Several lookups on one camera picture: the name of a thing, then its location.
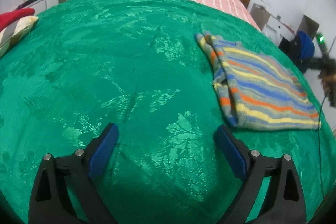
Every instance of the human hand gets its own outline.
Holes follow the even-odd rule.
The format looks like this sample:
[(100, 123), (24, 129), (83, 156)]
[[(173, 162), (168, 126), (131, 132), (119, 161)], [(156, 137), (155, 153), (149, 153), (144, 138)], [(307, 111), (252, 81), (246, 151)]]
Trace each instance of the human hand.
[(336, 74), (327, 75), (325, 70), (322, 70), (319, 79), (322, 79), (321, 83), (324, 90), (324, 95), (327, 95), (331, 88), (331, 83), (336, 83)]

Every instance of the red garment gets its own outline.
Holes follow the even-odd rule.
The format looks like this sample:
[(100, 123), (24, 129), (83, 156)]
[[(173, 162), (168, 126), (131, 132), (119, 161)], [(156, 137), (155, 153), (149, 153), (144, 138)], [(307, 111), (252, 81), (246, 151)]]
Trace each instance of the red garment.
[(15, 10), (13, 12), (8, 12), (0, 15), (0, 32), (6, 28), (9, 24), (17, 21), (20, 18), (26, 16), (33, 16), (35, 14), (35, 9), (24, 8), (20, 10)]

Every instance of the striped pillow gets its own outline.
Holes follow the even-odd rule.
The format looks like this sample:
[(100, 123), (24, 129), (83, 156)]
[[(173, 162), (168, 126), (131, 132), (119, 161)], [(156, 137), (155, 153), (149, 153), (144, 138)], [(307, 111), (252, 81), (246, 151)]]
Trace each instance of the striped pillow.
[(0, 32), (0, 58), (23, 39), (39, 20), (37, 16), (26, 16), (9, 24)]

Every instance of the green floral fabric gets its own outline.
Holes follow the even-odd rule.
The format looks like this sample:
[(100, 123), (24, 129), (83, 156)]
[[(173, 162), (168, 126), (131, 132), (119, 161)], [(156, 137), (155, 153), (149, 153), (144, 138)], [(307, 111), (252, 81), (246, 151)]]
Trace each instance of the green floral fabric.
[[(0, 60), (0, 189), (25, 222), (43, 155), (85, 147), (108, 122), (118, 125), (120, 138), (94, 183), (120, 224), (218, 221), (241, 181), (213, 141), (224, 120), (195, 33), (208, 30), (274, 56), (320, 106), (303, 75), (263, 34), (192, 1), (71, 0), (39, 17)], [(324, 115), (321, 121), (327, 192), (336, 174), (336, 142)], [(234, 133), (263, 155), (292, 155), (311, 218), (322, 199), (317, 132)], [(258, 215), (267, 183), (249, 219)]]

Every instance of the silver bolt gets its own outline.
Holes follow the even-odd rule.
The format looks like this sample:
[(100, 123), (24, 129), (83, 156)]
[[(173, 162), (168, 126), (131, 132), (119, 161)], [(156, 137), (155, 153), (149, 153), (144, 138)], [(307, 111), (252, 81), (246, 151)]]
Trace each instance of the silver bolt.
[(255, 156), (255, 157), (259, 157), (260, 156), (260, 152), (258, 150), (252, 150), (251, 151), (251, 155)]
[(290, 155), (288, 155), (288, 154), (284, 154), (283, 158), (285, 160), (291, 160), (292, 159), (292, 157)]
[(50, 160), (50, 158), (51, 158), (51, 154), (45, 154), (45, 155), (43, 156), (43, 159), (44, 159), (44, 160)]
[(81, 156), (81, 155), (83, 155), (84, 154), (84, 150), (83, 149), (77, 149), (76, 151), (75, 151), (75, 155), (76, 156)]

